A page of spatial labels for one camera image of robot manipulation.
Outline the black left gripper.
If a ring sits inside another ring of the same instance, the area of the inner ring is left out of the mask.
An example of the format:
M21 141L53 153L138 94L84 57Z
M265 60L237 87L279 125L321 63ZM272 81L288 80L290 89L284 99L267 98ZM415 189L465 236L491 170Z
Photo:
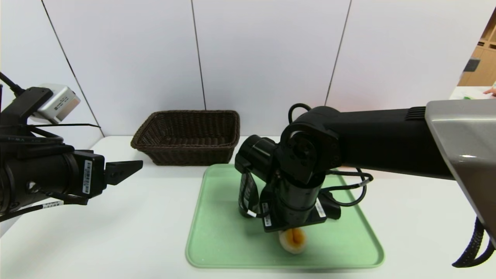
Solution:
M142 160L105 164L92 150L28 150L20 159L20 206L45 200L47 193L93 198L142 168Z

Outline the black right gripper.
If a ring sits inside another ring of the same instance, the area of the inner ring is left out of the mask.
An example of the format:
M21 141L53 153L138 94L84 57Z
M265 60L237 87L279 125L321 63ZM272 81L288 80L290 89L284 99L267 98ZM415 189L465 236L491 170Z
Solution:
M308 183L274 175L260 195L264 231L272 233L326 222L327 215L318 198L324 181L324 175L315 175Z

